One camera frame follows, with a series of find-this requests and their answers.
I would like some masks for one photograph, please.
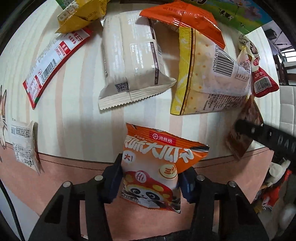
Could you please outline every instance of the orange snack bag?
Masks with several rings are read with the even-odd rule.
[[[159,20],[178,27],[198,30],[222,49],[225,42],[214,16],[207,10],[182,1],[150,7],[141,11],[140,16]]]
[[[121,197],[149,209],[180,213],[178,173],[206,157],[209,147],[164,131],[126,125]]]

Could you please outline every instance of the snack bag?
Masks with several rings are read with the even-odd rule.
[[[252,72],[252,93],[255,97],[260,98],[278,89],[278,84],[261,67]]]
[[[262,97],[268,93],[277,91],[277,83],[259,67],[260,56],[255,45],[242,33],[239,34],[239,47],[246,48],[252,69],[252,94],[255,97]]]
[[[206,157],[209,147],[164,131],[126,126],[121,197],[149,209],[180,213],[178,173]]]
[[[33,121],[28,124],[12,120],[8,130],[17,161],[40,174],[33,127]]]
[[[66,34],[86,27],[106,14],[107,0],[74,0],[57,17],[59,29],[56,33]]]
[[[207,10],[193,6],[183,1],[174,1],[164,5],[146,8],[141,16],[159,20],[178,27],[191,27],[208,37],[220,48],[225,48],[225,42],[217,22]]]
[[[139,13],[122,12],[104,21],[106,85],[100,110],[160,94],[176,83],[165,75],[151,21]]]
[[[192,28],[179,28],[179,78],[170,113],[184,115],[240,107],[250,90],[250,62],[238,62]]]
[[[86,42],[91,33],[92,31],[84,28],[72,33],[60,34],[49,42],[23,82],[32,109],[35,109],[43,91],[56,72]]]
[[[239,116],[237,117],[237,120],[239,119],[246,120],[255,125],[263,124],[263,118],[254,100],[253,95],[249,97],[246,105],[244,106]],[[251,145],[253,139],[244,134],[240,134],[236,132],[234,125],[235,123],[231,127],[230,132],[226,137],[226,145],[228,146],[230,151],[233,153],[234,157],[239,160],[243,157],[243,155]]]

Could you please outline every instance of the red snack packet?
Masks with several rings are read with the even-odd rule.
[[[252,93],[255,97],[260,98],[278,89],[277,83],[260,66],[252,72]]]
[[[121,197],[148,209],[180,213],[178,173],[206,157],[209,147],[164,131],[126,126]]]
[[[174,1],[163,5],[146,8],[140,16],[159,20],[178,27],[194,28],[220,48],[225,48],[225,42],[212,13],[183,1]]]
[[[83,28],[71,33],[60,34],[51,40],[39,55],[36,64],[23,82],[33,109],[53,76],[66,60],[89,39],[91,33],[92,31],[88,28]]]

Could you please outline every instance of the haidilao logo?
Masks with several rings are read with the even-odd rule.
[[[142,172],[142,171],[138,171],[138,172],[136,172],[136,174],[135,174],[135,178],[136,178],[137,181],[140,182],[140,183],[145,183],[145,182],[147,181],[147,177],[146,177],[145,173]]]
[[[253,64],[254,64],[254,66],[257,66],[257,65],[259,64],[259,60],[258,60],[258,58],[256,58],[256,59],[254,60]]]
[[[153,139],[155,139],[155,140],[158,139],[158,135],[157,135],[156,133],[154,133],[154,134],[152,135],[152,137],[153,137]]]

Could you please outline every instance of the yellow snack bag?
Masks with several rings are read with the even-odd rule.
[[[107,0],[74,0],[57,17],[60,28],[56,33],[66,34],[89,25],[106,14]]]
[[[171,114],[184,115],[239,107],[250,90],[250,61],[238,61],[199,31],[180,27],[180,62]]]

